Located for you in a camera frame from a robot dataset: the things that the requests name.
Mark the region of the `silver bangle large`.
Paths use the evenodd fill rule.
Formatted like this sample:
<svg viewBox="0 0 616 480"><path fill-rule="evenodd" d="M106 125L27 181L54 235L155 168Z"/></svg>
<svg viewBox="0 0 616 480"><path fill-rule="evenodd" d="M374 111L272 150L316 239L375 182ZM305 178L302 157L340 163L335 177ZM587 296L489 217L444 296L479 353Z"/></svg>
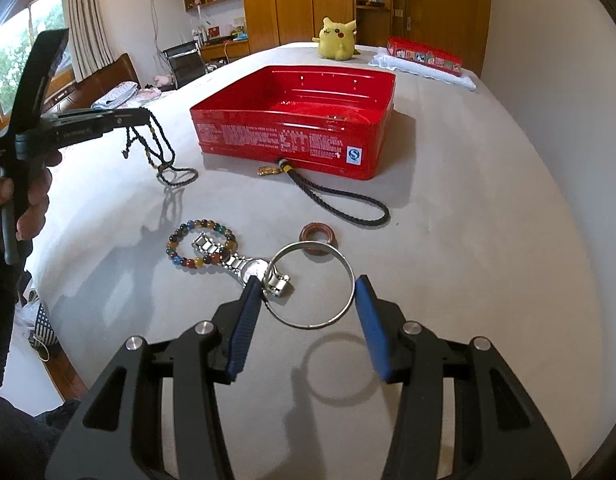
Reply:
<svg viewBox="0 0 616 480"><path fill-rule="evenodd" d="M300 324L291 321L285 320L282 315L278 314L276 310L271 306L270 301L267 298L263 298L263 302L265 303L265 307L268 312L276 319L277 322L281 324L293 328L294 330L323 330L323 328L329 327L337 323L351 308L353 300L355 300L355 281L357 278L355 277L355 271L353 271L353 267L351 266L348 259L344 256L344 254L336 247L331 244L327 244L325 242L321 242L321 240L299 240L298 242L292 242L291 244L287 244L283 246L270 260L267 267L265 268L265 273L263 274L263 278L261 278L262 286L265 290L272 290L272 274L276 270L276 263L290 254L291 252L297 252L297 250L304 249L321 249L323 252L334 256L341 265L345 268L348 274L349 282L350 282L350 294L344 307L342 307L334 316L329 318L328 320L315 324Z"/></svg>

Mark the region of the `silver wristwatch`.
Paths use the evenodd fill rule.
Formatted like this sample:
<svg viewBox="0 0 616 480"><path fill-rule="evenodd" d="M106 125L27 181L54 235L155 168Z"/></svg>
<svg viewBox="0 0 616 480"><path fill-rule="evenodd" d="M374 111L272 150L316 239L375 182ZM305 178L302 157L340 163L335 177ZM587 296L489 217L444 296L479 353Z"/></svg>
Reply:
<svg viewBox="0 0 616 480"><path fill-rule="evenodd" d="M289 291L291 278L280 273L269 260L242 256L227 247L227 243L219 244L206 233L195 238L192 248L204 260L231 273L243 286L254 276L261 281L266 294L282 297Z"/></svg>

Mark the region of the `folded blue white cloth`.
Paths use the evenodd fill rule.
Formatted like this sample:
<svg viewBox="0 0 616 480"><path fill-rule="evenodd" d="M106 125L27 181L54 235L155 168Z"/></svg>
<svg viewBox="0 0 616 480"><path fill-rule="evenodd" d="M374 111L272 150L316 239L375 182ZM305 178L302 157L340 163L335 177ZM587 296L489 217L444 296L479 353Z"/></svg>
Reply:
<svg viewBox="0 0 616 480"><path fill-rule="evenodd" d="M137 81L122 81L91 104L92 110L114 110L137 94Z"/></svg>

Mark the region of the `floral bedspread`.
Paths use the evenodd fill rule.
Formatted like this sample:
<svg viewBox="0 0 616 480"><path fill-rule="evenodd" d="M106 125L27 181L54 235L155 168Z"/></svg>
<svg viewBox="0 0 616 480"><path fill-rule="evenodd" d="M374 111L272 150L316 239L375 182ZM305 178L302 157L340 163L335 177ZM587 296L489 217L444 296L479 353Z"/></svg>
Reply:
<svg viewBox="0 0 616 480"><path fill-rule="evenodd" d="M149 102L159 100L161 98L161 92L158 88L144 88L137 91L137 93L128 100L127 105L130 107L141 107Z"/></svg>

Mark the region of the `wooden headboard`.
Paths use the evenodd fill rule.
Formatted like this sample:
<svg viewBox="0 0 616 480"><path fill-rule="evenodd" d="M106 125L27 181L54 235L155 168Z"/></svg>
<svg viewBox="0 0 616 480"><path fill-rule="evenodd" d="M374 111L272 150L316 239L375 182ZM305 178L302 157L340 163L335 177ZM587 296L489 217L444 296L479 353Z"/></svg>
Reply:
<svg viewBox="0 0 616 480"><path fill-rule="evenodd" d="M114 63L86 79L71 82L56 91L46 99L42 113L61 113L66 110L89 108L97 99L125 81L139 81L128 53L120 55Z"/></svg>

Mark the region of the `beige curtain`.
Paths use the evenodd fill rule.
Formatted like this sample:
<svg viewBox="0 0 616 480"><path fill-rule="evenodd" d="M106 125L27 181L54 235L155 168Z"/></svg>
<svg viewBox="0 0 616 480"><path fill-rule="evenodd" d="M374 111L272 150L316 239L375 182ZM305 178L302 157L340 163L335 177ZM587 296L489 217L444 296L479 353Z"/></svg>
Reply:
<svg viewBox="0 0 616 480"><path fill-rule="evenodd" d="M68 47L76 81L83 81L112 64L99 0L62 0Z"/></svg>

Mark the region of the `window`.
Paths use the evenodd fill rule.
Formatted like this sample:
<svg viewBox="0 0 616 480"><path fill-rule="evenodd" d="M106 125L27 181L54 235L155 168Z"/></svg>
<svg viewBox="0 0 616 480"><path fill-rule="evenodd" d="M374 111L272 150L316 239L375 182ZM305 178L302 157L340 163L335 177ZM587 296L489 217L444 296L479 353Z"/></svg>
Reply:
<svg viewBox="0 0 616 480"><path fill-rule="evenodd" d="M32 0L0 25L0 114L12 110L32 45L40 32L66 27L63 0Z"/></svg>

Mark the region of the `black office chair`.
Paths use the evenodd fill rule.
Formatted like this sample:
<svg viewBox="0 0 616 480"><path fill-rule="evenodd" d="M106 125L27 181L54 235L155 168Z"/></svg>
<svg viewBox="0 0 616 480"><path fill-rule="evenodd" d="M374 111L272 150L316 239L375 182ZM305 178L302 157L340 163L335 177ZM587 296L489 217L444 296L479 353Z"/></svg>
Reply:
<svg viewBox="0 0 616 480"><path fill-rule="evenodd" d="M161 51L165 55L173 73L174 88L180 89L208 73L207 66L199 53L197 43L188 41L184 44Z"/></svg>

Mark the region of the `wooden desk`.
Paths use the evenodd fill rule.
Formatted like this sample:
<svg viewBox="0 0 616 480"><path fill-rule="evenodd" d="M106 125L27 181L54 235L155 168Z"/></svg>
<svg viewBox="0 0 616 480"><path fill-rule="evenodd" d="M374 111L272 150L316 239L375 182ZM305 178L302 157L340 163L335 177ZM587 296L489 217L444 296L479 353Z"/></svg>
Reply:
<svg viewBox="0 0 616 480"><path fill-rule="evenodd" d="M221 44L209 44L201 47L201 58L205 63L218 61L226 58L229 62L250 55L250 47L247 40L229 40Z"/></svg>

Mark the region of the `red tin box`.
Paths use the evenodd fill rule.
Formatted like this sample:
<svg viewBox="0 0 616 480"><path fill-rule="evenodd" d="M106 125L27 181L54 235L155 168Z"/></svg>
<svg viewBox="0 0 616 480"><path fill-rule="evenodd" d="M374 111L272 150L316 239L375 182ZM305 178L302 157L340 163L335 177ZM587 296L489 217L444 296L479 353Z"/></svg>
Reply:
<svg viewBox="0 0 616 480"><path fill-rule="evenodd" d="M355 180L376 174L396 76L337 65L265 66L193 105L205 154L291 165Z"/></svg>

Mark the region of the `yellow Pikachu plush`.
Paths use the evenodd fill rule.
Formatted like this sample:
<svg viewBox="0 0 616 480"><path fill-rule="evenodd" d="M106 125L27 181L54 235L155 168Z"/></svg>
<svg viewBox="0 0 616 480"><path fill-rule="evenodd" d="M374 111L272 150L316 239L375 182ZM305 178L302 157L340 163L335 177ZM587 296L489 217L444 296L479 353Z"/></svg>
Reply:
<svg viewBox="0 0 616 480"><path fill-rule="evenodd" d="M335 61L348 61L360 52L355 47L355 34L357 22L333 22L330 18L323 18L323 27L317 38L312 41L317 44L317 53L321 58Z"/></svg>

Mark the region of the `white folded towel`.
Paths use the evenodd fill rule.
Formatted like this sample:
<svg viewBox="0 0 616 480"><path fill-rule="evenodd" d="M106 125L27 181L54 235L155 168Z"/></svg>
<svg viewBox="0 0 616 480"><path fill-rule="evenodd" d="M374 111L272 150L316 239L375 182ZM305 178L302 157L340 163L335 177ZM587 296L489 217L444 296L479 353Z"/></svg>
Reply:
<svg viewBox="0 0 616 480"><path fill-rule="evenodd" d="M477 84L472 81L468 75L453 75L445 73L443 70L438 70L434 67L428 67L419 63L395 58L387 53L377 53L370 60L369 65L372 67L382 68L383 70L396 70L397 72L408 73L411 75L434 79L445 84L453 84L469 91L476 91Z"/></svg>

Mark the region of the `red tin lid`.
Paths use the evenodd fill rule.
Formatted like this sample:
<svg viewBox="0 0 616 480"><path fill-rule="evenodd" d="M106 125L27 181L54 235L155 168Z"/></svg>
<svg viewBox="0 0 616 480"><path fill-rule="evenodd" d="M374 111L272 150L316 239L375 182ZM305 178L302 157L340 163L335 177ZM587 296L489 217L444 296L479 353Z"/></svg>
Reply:
<svg viewBox="0 0 616 480"><path fill-rule="evenodd" d="M463 60L459 56L430 47L428 44L407 38L389 37L387 51L395 58L402 58L455 76L462 75Z"/></svg>

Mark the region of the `wooden door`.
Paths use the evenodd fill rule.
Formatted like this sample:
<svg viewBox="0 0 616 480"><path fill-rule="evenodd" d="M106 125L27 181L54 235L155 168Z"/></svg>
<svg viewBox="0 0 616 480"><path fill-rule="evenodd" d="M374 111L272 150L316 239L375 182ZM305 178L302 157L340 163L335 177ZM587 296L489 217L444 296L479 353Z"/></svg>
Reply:
<svg viewBox="0 0 616 480"><path fill-rule="evenodd" d="M491 0L393 0L393 35L459 56L482 72Z"/></svg>

